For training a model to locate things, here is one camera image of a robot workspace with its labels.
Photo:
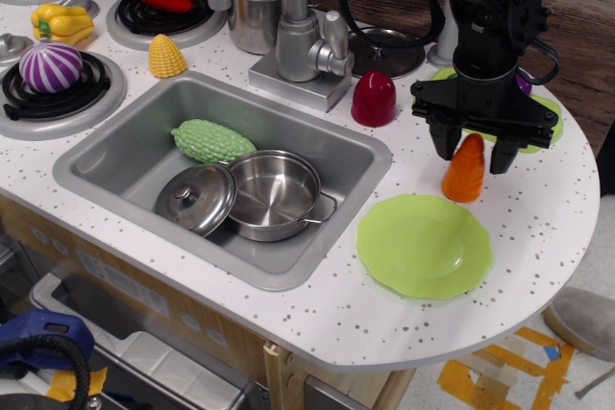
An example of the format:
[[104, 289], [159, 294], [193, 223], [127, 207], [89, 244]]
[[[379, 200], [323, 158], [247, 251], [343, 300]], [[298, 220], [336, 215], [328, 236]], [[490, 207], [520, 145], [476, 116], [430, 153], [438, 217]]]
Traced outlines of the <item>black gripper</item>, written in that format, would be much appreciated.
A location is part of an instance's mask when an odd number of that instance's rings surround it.
[[420, 81], [411, 87], [412, 113], [428, 124], [441, 158], [453, 158], [464, 128], [496, 136], [489, 166], [493, 175], [508, 171], [520, 146], [552, 145], [558, 117], [524, 94], [515, 74], [486, 83], [456, 74], [456, 79]]

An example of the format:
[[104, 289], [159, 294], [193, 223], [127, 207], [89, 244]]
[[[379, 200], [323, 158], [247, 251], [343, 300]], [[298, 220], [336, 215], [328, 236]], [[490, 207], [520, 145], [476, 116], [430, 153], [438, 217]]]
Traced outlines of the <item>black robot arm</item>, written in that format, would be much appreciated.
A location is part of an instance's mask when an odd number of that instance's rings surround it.
[[560, 68], [540, 40], [549, 28], [543, 0], [450, 0], [457, 26], [455, 78], [412, 85], [412, 112], [426, 120], [436, 152], [452, 159], [463, 129], [495, 136], [494, 175], [518, 151], [550, 146], [557, 115], [531, 99], [518, 82], [542, 85]]

